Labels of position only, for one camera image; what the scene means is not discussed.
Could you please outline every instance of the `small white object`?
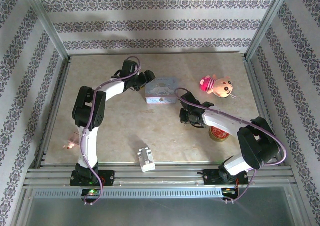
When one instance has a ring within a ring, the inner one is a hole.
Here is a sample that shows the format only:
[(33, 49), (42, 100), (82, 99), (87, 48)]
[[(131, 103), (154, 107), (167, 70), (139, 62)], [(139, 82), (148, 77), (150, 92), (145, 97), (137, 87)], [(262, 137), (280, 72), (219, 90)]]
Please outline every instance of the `small white object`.
[(149, 147), (139, 149), (138, 157), (143, 172), (156, 169), (155, 160)]

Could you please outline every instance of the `metal extrusion bar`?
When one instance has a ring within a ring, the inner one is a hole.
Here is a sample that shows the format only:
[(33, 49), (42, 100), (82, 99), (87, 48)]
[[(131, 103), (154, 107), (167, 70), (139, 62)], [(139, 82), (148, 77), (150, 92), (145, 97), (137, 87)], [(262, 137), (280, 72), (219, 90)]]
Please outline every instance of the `metal extrusion bar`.
[(260, 91), (258, 82), (257, 82), (257, 78), (253, 72), (253, 67), (251, 65), (251, 62), (248, 62), (246, 60), (243, 61), (247, 75), (248, 75), (248, 79), (249, 79), (249, 83), (252, 89), (252, 93), (254, 96), (254, 100), (255, 100), (255, 104), (256, 107), (258, 109), (258, 113), (261, 117), (265, 118), (268, 122), (269, 125), (271, 125), (269, 116), (268, 116), (268, 112), (267, 112), (267, 108), (265, 103), (263, 102), (263, 97), (262, 97), (262, 93)]
[(55, 47), (57, 48), (59, 54), (64, 58), (68, 59), (69, 55), (68, 52), (61, 41), (53, 23), (48, 17), (48, 14), (46, 10), (44, 9), (42, 3), (40, 0), (29, 0), (31, 6), (33, 7), (34, 11), (36, 12), (37, 16), (39, 17), (39, 20), (43, 24), (45, 30), (50, 36), (50, 39), (53, 41)]
[(248, 48), (248, 50), (246, 51), (245, 55), (246, 55), (246, 59), (248, 61), (251, 60), (254, 52), (256, 51), (256, 49), (258, 48), (262, 38), (264, 37), (267, 29), (269, 28), (269, 26), (271, 25), (273, 19), (275, 18), (278, 10), (280, 9), (282, 3), (284, 0), (273, 0), (271, 3), (271, 6), (269, 7), (269, 9), (267, 10), (266, 14), (264, 15), (261, 24), (259, 26), (258, 31), (255, 33), (251, 44)]
[[(35, 198), (77, 199), (82, 196), (80, 189), (36, 189)], [(172, 199), (172, 198), (221, 198), (220, 188), (183, 188), (183, 189), (105, 189), (104, 199)]]
[[(166, 165), (158, 164), (156, 170), (141, 172), (138, 165), (106, 165), (100, 170), (115, 170), (112, 188), (139, 189), (173, 189), (173, 188), (232, 188), (234, 185), (205, 186), (203, 169), (217, 169), (217, 165)], [(39, 169), (29, 169), (23, 188), (75, 188), (70, 186), (70, 177), (74, 166), (43, 166)], [(257, 172), (252, 186), (283, 186), (295, 184), (291, 167), (265, 167)]]
[(51, 134), (54, 129), (55, 120), (56, 120), (56, 117), (58, 114), (58, 109), (59, 109), (59, 105), (60, 105), (61, 98), (62, 98), (62, 93), (65, 88), (67, 75), (68, 75), (70, 64), (71, 64), (70, 62), (71, 62), (71, 59), (70, 59), (70, 61), (65, 60), (65, 61), (63, 61), (63, 64), (67, 64), (67, 66), (66, 67), (64, 67), (63, 65), (61, 66), (63, 69), (63, 73), (61, 76), (61, 82), (59, 85), (56, 86), (57, 87), (56, 98), (53, 99), (54, 102), (53, 102), (53, 106), (52, 106), (52, 113), (50, 115), (49, 122), (48, 122), (48, 128), (45, 132), (44, 140), (43, 140), (43, 143), (39, 149), (38, 158), (36, 159), (36, 162), (35, 162), (36, 168), (40, 167), (40, 165), (42, 163), (42, 159), (44, 158), (44, 151), (46, 151), (47, 147), (49, 146)]

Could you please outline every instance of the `black bracket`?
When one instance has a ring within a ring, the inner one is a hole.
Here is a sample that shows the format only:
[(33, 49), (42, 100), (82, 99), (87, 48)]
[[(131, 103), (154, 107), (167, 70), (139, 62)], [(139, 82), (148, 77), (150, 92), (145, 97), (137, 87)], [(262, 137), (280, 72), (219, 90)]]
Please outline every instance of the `black bracket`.
[(241, 171), (228, 182), (220, 176), (219, 169), (207, 169), (199, 172), (199, 174), (203, 177), (204, 185), (236, 185), (236, 179), (239, 180), (240, 185), (247, 185), (249, 183), (246, 171)]
[[(99, 170), (98, 175), (104, 186), (113, 186), (115, 181), (114, 170)], [(71, 186), (99, 186), (99, 181), (92, 181), (90, 178), (81, 176), (76, 170), (72, 171)]]
[[(138, 64), (132, 60), (125, 60), (121, 70), (118, 70), (112, 78), (120, 78), (126, 77), (135, 72), (137, 69)], [(146, 70), (144, 73), (141, 72), (140, 74), (134, 75), (126, 80), (124, 80), (124, 90), (132, 89), (135, 91), (140, 91), (146, 84), (153, 81), (155, 79), (155, 74), (150, 71)]]

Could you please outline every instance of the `aluminum frame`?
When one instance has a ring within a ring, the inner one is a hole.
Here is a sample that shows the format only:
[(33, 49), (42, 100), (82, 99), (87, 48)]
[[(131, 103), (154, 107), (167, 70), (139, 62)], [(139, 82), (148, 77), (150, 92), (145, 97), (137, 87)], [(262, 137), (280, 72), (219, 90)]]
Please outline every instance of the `aluminum frame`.
[(31, 4), (32, 8), (34, 9), (35, 13), (37, 14), (39, 20), (43, 24), (45, 30), (47, 31), (48, 35), (50, 36), (50, 39), (53, 41), (55, 47), (57, 48), (59, 54), (64, 58), (68, 59), (69, 54), (67, 52), (67, 49), (65, 48), (65, 45), (61, 41), (57, 30), (55, 29), (53, 23), (48, 17), (48, 14), (46, 10), (44, 9), (42, 3), (40, 0), (28, 0)]
[[(68, 59), (69, 55), (63, 46), (54, 26), (48, 18), (43, 6), (39, 0), (29, 0), (35, 9), (40, 20), (44, 24), (45, 29), (48, 31), (51, 39), (57, 47), (59, 53)], [(270, 8), (264, 16), (262, 23), (255, 34), (250, 47), (246, 54), (243, 56), (243, 62), (248, 74), (250, 85), (253, 91), (253, 95), (257, 104), (258, 111), (261, 116), (269, 120), (266, 106), (263, 102), (263, 98), (259, 89), (259, 85), (256, 76), (253, 72), (251, 65), (251, 58), (256, 51), (259, 43), (265, 35), (268, 27), (274, 19), (279, 7), (284, 0), (273, 0)], [(81, 190), (81, 187), (70, 186), (71, 172), (74, 170), (74, 165), (66, 164), (43, 164), (45, 159), (45, 151), (47, 151), (52, 130), (54, 127), (57, 111), (62, 98), (63, 89), (67, 80), (70, 63), (62, 74), (62, 82), (58, 88), (57, 97), (53, 105), (53, 112), (49, 119), (48, 130), (45, 133), (43, 145), (40, 149), (39, 157), (36, 161), (36, 168), (29, 169), (24, 181), (22, 192), (20, 194), (16, 211), (11, 225), (24, 226), (27, 223), (29, 212), (33, 199), (39, 196), (39, 192), (42, 191), (57, 191), (64, 192), (63, 197), (68, 198), (67, 192), (70, 190)], [(206, 186), (202, 179), (202, 176), (198, 174), (203, 169), (216, 169), (218, 165), (215, 164), (201, 164), (201, 163), (189, 163), (180, 164), (172, 162), (158, 163), (156, 170), (152, 172), (141, 172), (139, 164), (100, 164), (101, 170), (115, 170), (114, 186), (104, 187), (106, 191), (122, 190), (124, 192), (130, 192), (132, 190), (166, 190), (172, 189), (176, 191), (183, 191), (187, 189), (206, 190), (206, 189), (219, 189), (221, 186)], [(249, 178), (252, 176), (252, 172), (248, 173)], [(280, 167), (265, 167), (257, 172), (257, 176), (254, 179), (250, 187), (284, 187), (287, 200), (292, 212), (292, 216), (296, 225), (311, 225), (307, 211), (305, 209), (300, 191), (298, 189), (294, 174), (290, 166)]]
[[(34, 198), (78, 198), (80, 190), (88, 187), (70, 186), (74, 168), (73, 165), (45, 165), (39, 169), (29, 169), (19, 199), (21, 204), (14, 214), (12, 225), (26, 225)], [(141, 172), (139, 164), (99, 165), (101, 170), (115, 170), (114, 186), (106, 186), (104, 190), (105, 197), (117, 199), (155, 197), (148, 192), (160, 192), (156, 198), (174, 198), (161, 192), (175, 192), (176, 198), (219, 197), (219, 193), (213, 192), (219, 192), (221, 185), (205, 185), (202, 175), (198, 174), (203, 169), (217, 168), (216, 164), (159, 163), (156, 170)], [(248, 172), (248, 177), (252, 177), (252, 172)], [(290, 166), (264, 167), (257, 172), (250, 187), (284, 187), (295, 224), (311, 225)], [(143, 192), (143, 195), (133, 196), (134, 192)]]

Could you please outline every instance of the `red can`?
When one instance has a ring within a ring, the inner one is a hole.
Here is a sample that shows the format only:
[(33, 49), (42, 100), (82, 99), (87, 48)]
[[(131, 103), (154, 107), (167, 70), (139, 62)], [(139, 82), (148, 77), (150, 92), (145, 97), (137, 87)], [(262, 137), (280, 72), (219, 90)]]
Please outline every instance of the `red can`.
[(222, 142), (222, 141), (226, 140), (230, 135), (226, 131), (223, 131), (223, 130), (221, 130), (221, 129), (217, 128), (217, 127), (214, 127), (214, 126), (210, 127), (209, 134), (210, 134), (210, 137), (213, 140), (216, 140), (216, 141), (219, 141), (219, 142)]

